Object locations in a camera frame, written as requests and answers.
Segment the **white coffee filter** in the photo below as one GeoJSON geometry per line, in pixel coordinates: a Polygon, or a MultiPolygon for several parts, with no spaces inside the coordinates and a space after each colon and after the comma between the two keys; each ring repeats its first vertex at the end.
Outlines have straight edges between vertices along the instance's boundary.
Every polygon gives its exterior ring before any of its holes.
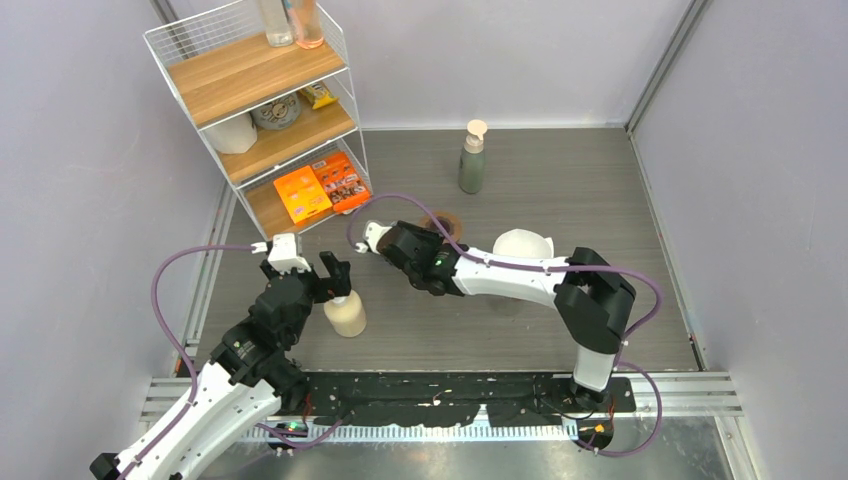
{"type": "Polygon", "coordinates": [[[551,237],[516,228],[497,237],[492,253],[516,258],[551,259],[555,248],[551,237]]]}

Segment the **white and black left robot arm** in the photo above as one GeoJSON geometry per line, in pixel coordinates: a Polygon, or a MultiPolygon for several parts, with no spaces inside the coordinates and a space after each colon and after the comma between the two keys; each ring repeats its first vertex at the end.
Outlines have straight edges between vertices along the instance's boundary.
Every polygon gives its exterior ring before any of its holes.
{"type": "Polygon", "coordinates": [[[301,338],[316,304],[351,293],[351,265],[319,255],[327,276],[311,265],[284,267],[267,258],[264,290],[245,319],[228,330],[189,389],[133,445],[102,453],[97,479],[196,479],[259,421],[298,412],[309,391],[306,375],[286,354],[301,338]]]}

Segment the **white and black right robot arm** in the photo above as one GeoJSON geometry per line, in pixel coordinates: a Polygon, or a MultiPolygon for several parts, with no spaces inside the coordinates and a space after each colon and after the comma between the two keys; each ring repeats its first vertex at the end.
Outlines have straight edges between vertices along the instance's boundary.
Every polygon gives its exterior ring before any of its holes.
{"type": "Polygon", "coordinates": [[[509,257],[453,246],[442,234],[404,221],[369,221],[363,240],[412,287],[433,296],[498,296],[555,310],[578,345],[570,397],[589,411],[610,398],[609,379],[636,290],[594,250],[578,247],[569,257],[509,257]]]}

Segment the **cream pump bottle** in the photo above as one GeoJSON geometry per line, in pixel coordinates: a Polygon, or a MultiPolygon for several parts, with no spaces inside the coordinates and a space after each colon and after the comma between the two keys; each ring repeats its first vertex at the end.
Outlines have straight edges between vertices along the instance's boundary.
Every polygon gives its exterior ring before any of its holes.
{"type": "Polygon", "coordinates": [[[323,311],[334,331],[342,337],[356,337],[367,326],[364,305],[355,290],[351,290],[347,296],[325,302],[323,311]]]}

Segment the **orange box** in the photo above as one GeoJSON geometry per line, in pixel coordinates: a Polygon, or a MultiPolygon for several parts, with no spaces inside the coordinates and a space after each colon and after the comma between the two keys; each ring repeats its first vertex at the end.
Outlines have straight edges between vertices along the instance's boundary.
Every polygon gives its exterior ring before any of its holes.
{"type": "Polygon", "coordinates": [[[333,204],[311,166],[304,166],[272,182],[296,226],[330,212],[333,204]]]}

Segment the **orange photo booklet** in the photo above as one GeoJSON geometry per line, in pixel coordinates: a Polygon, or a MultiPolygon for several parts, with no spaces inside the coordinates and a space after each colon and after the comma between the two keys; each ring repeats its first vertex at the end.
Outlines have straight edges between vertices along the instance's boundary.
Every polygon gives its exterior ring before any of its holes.
{"type": "Polygon", "coordinates": [[[337,214],[349,214],[372,196],[365,179],[343,152],[325,156],[310,164],[337,214]]]}

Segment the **clear glass carafe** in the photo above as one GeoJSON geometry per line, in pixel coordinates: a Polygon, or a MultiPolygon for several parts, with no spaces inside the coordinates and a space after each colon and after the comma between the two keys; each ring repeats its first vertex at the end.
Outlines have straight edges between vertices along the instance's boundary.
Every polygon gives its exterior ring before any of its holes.
{"type": "Polygon", "coordinates": [[[517,316],[524,306],[522,300],[497,296],[489,296],[486,303],[493,313],[504,317],[517,316]]]}

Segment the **green pump bottle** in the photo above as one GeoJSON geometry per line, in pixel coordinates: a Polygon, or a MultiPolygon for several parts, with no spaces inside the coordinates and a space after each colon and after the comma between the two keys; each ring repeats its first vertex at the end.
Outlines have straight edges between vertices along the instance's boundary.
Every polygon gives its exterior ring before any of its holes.
{"type": "Polygon", "coordinates": [[[478,193],[483,186],[486,157],[484,136],[488,125],[480,119],[473,119],[466,127],[466,137],[460,155],[458,185],[468,194],[478,193]]]}

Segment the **round decorated tin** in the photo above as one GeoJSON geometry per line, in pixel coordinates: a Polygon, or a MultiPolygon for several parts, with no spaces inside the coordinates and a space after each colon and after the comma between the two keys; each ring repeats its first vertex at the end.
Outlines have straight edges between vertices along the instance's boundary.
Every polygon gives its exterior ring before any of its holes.
{"type": "Polygon", "coordinates": [[[301,114],[297,93],[291,93],[250,111],[253,122],[264,130],[279,131],[290,127],[301,114]]]}

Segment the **yellow snack packet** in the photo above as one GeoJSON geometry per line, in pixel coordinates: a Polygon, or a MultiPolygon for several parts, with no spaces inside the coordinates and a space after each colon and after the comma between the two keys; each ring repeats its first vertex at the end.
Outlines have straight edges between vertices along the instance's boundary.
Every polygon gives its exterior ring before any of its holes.
{"type": "Polygon", "coordinates": [[[300,90],[313,110],[319,110],[338,102],[338,97],[323,81],[307,85],[300,90]]]}

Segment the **clear bottle on shelf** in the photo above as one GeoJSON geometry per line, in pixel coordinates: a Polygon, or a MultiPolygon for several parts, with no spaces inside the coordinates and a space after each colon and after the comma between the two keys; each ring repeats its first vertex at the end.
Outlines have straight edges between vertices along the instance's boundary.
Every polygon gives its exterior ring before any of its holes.
{"type": "Polygon", "coordinates": [[[258,0],[266,39],[271,47],[285,47],[294,43],[294,34],[283,0],[258,0]]]}

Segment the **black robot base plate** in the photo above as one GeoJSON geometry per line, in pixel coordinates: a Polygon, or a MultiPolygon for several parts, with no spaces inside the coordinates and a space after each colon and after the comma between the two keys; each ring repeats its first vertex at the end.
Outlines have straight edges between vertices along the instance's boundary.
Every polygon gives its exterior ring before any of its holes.
{"type": "Polygon", "coordinates": [[[492,427],[549,426],[588,414],[632,413],[631,382],[613,377],[600,395],[578,393],[568,373],[311,372],[281,416],[322,426],[468,426],[485,414],[492,427]]]}

